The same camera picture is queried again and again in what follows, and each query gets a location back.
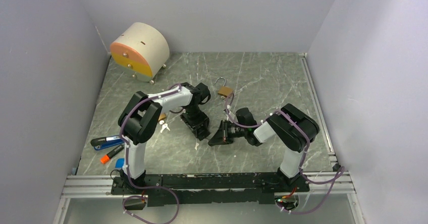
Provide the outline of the black padlock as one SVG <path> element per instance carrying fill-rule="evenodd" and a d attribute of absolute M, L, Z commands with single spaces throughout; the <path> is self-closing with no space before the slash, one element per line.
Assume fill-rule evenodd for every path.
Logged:
<path fill-rule="evenodd" d="M 210 131 L 208 128 L 201 127 L 196 130 L 195 136 L 199 141 L 206 139 L 210 135 Z"/>

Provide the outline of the large brass padlock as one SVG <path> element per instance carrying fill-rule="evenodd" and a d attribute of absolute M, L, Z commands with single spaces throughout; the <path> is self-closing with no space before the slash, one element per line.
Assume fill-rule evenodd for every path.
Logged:
<path fill-rule="evenodd" d="M 227 79 L 224 77 L 218 77 L 215 81 L 215 84 L 218 83 L 219 80 L 223 80 L 223 85 L 219 88 L 218 90 L 218 95 L 222 98 L 225 99 L 227 98 L 229 95 L 231 95 L 233 93 L 233 89 L 231 87 L 227 86 Z"/>

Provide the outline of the small brass padlock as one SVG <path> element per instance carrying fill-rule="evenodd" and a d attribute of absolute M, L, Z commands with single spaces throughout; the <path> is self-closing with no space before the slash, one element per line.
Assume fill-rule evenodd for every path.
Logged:
<path fill-rule="evenodd" d="M 162 124 L 162 123 L 166 120 L 166 118 L 167 118 L 167 115 L 166 115 L 165 113 L 162 113 L 162 114 L 160 114 L 160 116 L 159 116 L 158 122 L 159 122 L 160 124 Z"/>

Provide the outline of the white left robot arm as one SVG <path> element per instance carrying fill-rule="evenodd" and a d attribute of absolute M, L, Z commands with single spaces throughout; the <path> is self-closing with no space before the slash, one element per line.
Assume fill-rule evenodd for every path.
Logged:
<path fill-rule="evenodd" d="M 136 92 L 118 119 L 119 137 L 125 143 L 125 162 L 121 178 L 125 188 L 132 194 L 140 193 L 145 186 L 144 156 L 147 141 L 153 136 L 161 114 L 176 108 L 184 113 L 181 120 L 197 140 L 210 135 L 209 117 L 200 109 L 211 98 L 203 83 L 193 86 L 187 82 L 173 85 L 169 90 L 145 94 Z"/>

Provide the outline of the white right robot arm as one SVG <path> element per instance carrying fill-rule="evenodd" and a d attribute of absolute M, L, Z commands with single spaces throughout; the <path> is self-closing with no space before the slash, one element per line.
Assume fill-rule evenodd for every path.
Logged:
<path fill-rule="evenodd" d="M 221 121 L 208 145 L 228 145 L 236 138 L 244 138 L 248 144 L 260 146 L 278 137 L 286 149 L 277 173 L 277 182 L 280 189 L 290 191 L 301 177 L 300 169 L 307 146 L 319 132 L 319 125 L 290 103 L 270 114 L 261 123 L 257 123 L 250 110 L 244 107 L 236 111 L 234 118 Z"/>

